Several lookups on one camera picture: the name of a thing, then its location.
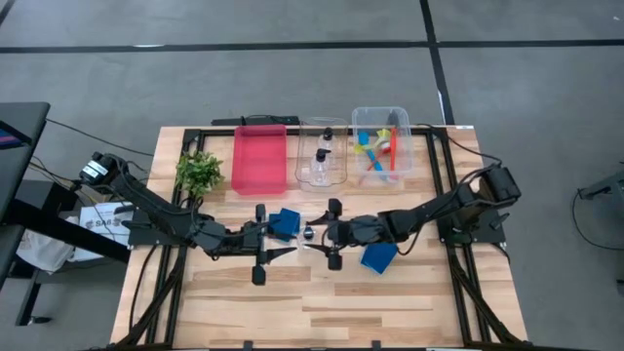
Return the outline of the white plastic bag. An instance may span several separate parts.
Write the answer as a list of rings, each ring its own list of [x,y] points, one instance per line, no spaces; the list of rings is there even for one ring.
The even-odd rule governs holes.
[[[32,266],[54,273],[71,257],[74,248],[63,241],[25,229],[17,255]]]

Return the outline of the white printed paper sheet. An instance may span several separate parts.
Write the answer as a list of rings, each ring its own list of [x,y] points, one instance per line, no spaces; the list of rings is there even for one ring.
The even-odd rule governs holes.
[[[84,207],[80,211],[79,225],[127,247],[130,229],[124,226],[122,222],[132,220],[134,213],[132,211],[115,213],[118,208],[124,206],[127,206],[127,203],[114,202]]]

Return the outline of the green plant in white pot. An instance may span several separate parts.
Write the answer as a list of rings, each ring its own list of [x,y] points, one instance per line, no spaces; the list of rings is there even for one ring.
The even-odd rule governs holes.
[[[223,183],[221,164],[222,161],[211,152],[184,152],[176,165],[175,184],[186,191],[191,199],[202,198]]]

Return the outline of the lit laptop screen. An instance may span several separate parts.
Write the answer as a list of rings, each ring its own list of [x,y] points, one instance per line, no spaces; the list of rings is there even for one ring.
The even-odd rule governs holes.
[[[23,146],[26,137],[14,127],[0,121],[0,149],[12,149]]]

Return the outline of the clear rectangular container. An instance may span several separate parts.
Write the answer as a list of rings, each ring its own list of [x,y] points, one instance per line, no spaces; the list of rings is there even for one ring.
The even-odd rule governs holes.
[[[325,127],[332,127],[335,134],[334,150],[328,155],[330,166],[329,186],[314,186],[310,180],[310,163],[318,149],[318,138]],[[348,127],[340,118],[310,117],[299,127],[295,178],[300,188],[308,192],[337,192],[347,180]]]

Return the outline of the green dish brush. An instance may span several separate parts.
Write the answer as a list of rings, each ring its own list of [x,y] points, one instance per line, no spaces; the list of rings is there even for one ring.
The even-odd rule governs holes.
[[[354,144],[354,151],[356,154],[374,150],[387,153],[391,150],[391,136],[391,131],[387,129],[377,130],[375,139],[371,139],[371,135],[367,132],[359,132]]]

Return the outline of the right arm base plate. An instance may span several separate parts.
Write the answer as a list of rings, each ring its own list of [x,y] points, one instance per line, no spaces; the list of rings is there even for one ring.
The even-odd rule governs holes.
[[[449,214],[437,220],[439,238],[452,245],[501,244],[506,241],[502,223],[509,215],[493,209],[478,214]]]

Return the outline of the black metal table frame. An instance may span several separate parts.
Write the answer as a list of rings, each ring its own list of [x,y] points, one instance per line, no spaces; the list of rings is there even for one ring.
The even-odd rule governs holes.
[[[188,129],[161,128],[152,161],[150,190],[166,200],[174,198],[176,164]],[[205,127],[205,150],[224,161],[227,177],[223,186],[207,195],[202,213],[213,215],[228,228],[238,230],[254,217],[254,207],[264,203],[269,213],[288,208],[304,218],[316,218],[328,206],[330,197],[343,204],[341,218],[376,214],[393,209],[411,209],[434,198],[434,176],[441,175],[443,190],[482,166],[478,155],[450,144],[449,161],[443,161],[442,142],[434,140],[438,161],[431,169],[426,136],[413,136],[415,170],[398,189],[356,189],[347,180],[337,196],[295,190],[297,181],[289,175],[287,191],[279,196],[242,196],[230,186],[234,127]],[[283,255],[265,266],[266,285],[254,286],[249,256],[223,257],[212,261],[203,251],[189,249],[181,288],[168,295],[158,314],[155,342],[167,333],[170,307],[177,305],[171,319],[174,349],[242,348],[252,341],[254,348],[361,348],[371,349],[379,340],[384,348],[460,347],[468,336],[481,337],[476,305],[467,291],[457,295],[459,283],[451,280],[448,257],[454,252],[438,239],[436,224],[425,224],[409,255],[396,256],[383,275],[362,266],[363,249],[342,251],[343,268],[330,271],[322,253],[303,249]],[[472,258],[483,298],[510,334],[522,343],[527,332],[520,310],[508,259],[490,244],[473,244]],[[142,264],[150,246],[132,250],[116,319],[109,342],[119,342],[129,333],[133,296]]]

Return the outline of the pink plastic bin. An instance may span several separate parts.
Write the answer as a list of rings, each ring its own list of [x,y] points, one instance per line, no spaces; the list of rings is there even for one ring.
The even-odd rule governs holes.
[[[240,195],[281,194],[287,188],[287,129],[284,125],[235,129],[231,187]]]

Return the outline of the blue dish brush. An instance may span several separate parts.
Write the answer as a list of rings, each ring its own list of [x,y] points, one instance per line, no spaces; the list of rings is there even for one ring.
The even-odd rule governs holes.
[[[366,132],[358,133],[358,146],[360,147],[360,151],[367,155],[369,159],[369,164],[367,165],[367,171],[376,170],[379,171],[382,169],[381,163],[378,161],[378,158],[387,154],[391,147],[387,143],[386,139],[381,142],[380,146],[374,146],[369,144],[370,134]]]

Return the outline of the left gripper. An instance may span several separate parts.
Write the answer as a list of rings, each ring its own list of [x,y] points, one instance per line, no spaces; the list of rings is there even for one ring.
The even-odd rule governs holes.
[[[294,247],[270,249],[264,248],[266,208],[263,204],[255,206],[255,219],[244,223],[238,233],[231,234],[221,241],[216,249],[208,251],[212,260],[222,256],[254,256],[255,264],[252,267],[252,283],[255,286],[264,286],[266,283],[265,264],[272,260],[296,251]],[[275,240],[289,242],[296,238],[295,234],[285,234],[269,228],[266,235]]]

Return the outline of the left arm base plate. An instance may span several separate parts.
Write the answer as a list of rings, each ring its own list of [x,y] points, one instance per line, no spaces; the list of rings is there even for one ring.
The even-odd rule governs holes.
[[[131,246],[180,246],[185,244],[181,237],[159,231],[149,216],[141,210],[134,212],[132,222],[128,241]]]

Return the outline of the clear plastic storage bin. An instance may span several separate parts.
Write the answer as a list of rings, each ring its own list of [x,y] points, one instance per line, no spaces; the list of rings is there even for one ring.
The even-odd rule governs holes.
[[[376,131],[397,128],[396,168],[390,171],[390,153],[379,158],[382,169],[367,171],[369,159],[366,154],[356,154],[354,144],[357,133],[367,132],[371,139],[376,138]],[[352,112],[354,171],[358,184],[368,187],[399,187],[414,169],[413,140],[409,115],[398,106],[357,107]]]

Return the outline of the black desk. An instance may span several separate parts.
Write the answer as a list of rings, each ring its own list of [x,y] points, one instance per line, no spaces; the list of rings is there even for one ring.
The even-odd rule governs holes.
[[[0,121],[26,137],[21,147],[0,149],[0,291],[9,277],[25,229],[123,263],[130,259],[127,247],[17,197],[50,108],[51,105],[43,101],[0,102]]]

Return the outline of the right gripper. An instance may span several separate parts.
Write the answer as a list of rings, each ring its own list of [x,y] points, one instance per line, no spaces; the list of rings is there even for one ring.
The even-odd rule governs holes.
[[[373,244],[389,243],[384,235],[383,226],[376,216],[362,215],[348,220],[341,220],[342,204],[330,198],[328,209],[320,217],[309,220],[307,225],[327,224],[324,231],[324,243],[305,244],[305,247],[322,252],[328,259],[328,268],[332,271],[342,269],[340,251],[347,247],[365,247]]]

